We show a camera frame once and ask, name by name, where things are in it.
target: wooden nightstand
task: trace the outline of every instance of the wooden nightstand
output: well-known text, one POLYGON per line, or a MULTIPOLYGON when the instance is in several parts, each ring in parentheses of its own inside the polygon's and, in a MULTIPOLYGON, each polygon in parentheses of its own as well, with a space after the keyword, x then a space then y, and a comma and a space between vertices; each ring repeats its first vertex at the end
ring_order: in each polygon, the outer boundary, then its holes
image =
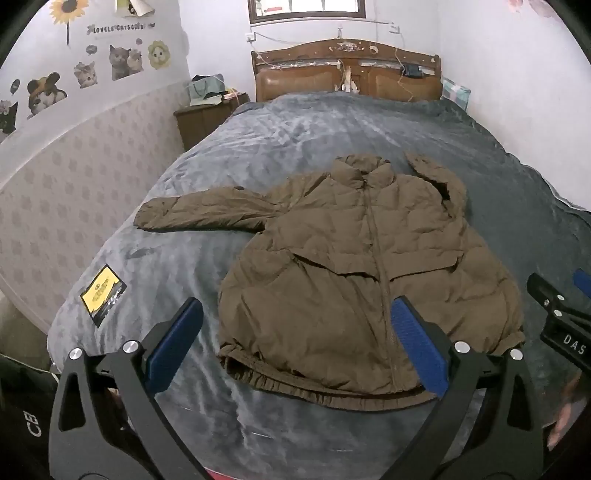
POLYGON ((248 94, 224 100, 219 105, 197 105, 182 108, 174 113, 181 132, 185 151, 197 145, 224 123, 239 105, 249 102, 248 94))

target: blue pad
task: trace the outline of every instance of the blue pad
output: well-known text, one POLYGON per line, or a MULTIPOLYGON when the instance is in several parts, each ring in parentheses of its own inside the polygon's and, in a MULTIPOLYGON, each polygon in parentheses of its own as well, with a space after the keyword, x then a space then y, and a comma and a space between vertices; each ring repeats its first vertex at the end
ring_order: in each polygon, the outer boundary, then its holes
POLYGON ((392 328, 413 363, 421 383, 426 390, 441 398, 449 386, 447 362, 403 299, 398 298, 392 302, 390 317, 392 328))
POLYGON ((193 299, 147 360, 145 388, 152 396, 168 389, 203 326, 203 306, 193 299))
POLYGON ((591 299, 591 275, 580 268, 573 274, 574 286, 591 299))

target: patterned wallpaper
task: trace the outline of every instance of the patterned wallpaper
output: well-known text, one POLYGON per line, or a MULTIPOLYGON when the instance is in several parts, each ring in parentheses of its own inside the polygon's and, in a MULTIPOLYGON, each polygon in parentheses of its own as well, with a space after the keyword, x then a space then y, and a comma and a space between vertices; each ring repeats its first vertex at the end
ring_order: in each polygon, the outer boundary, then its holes
POLYGON ((3 289, 33 323, 47 330, 103 243, 183 152, 173 112, 188 103, 178 83, 106 111, 45 148, 0 192, 3 289))

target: jacket collar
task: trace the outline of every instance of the jacket collar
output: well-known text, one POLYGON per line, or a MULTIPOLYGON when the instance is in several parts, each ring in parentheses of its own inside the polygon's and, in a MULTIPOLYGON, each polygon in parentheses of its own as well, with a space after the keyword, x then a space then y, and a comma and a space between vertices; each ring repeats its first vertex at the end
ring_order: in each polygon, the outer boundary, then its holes
POLYGON ((388 160, 374 155, 349 155, 333 162, 331 178, 354 189, 363 188, 363 181, 370 187, 384 188, 394 181, 394 173, 388 160))

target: gray blanket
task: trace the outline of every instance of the gray blanket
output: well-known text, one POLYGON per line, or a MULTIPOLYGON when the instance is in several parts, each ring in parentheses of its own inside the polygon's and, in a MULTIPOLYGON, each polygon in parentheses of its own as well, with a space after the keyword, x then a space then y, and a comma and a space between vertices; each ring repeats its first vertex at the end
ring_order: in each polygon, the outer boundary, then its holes
MULTIPOLYGON (((455 104, 398 103, 346 93, 293 94, 247 104, 182 155, 146 199, 233 184, 264 192, 289 175, 328 169, 335 157, 352 153, 381 155, 394 170, 410 174, 405 150, 432 157, 463 180, 469 222, 522 288, 525 359, 543 419, 551 420, 573 367, 539 340, 544 312, 525 292, 525 282, 539 272, 574 305, 589 307, 572 286, 571 275, 576 268, 591 270, 591 215, 557 200, 535 170, 508 155, 455 104)), ((96 354, 143 338, 194 296, 204 306, 204 328, 172 386, 157 400, 205 467, 252 480, 379 478, 433 403, 354 413, 231 380, 216 360, 217 288, 251 236, 148 233, 133 227, 133 217, 105 243, 59 310, 48 339, 57 365, 62 367, 77 345, 96 354), (106 263, 128 288, 97 329, 80 293, 106 263)), ((450 455, 465 440, 480 398, 481 393, 450 455)))

